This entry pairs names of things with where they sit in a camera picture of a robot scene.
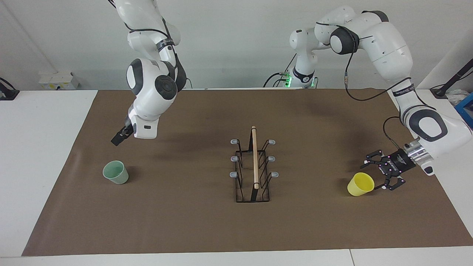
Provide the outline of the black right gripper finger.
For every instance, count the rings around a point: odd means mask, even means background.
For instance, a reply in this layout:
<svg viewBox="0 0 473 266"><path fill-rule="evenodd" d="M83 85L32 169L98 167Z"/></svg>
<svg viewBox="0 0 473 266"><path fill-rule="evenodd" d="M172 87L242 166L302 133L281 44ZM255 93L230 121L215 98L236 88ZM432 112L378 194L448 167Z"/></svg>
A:
<svg viewBox="0 0 473 266"><path fill-rule="evenodd" d="M118 146L121 144L124 140L128 138L128 133L126 132L125 129L122 129L117 132L117 134L111 139L111 143L114 146Z"/></svg>

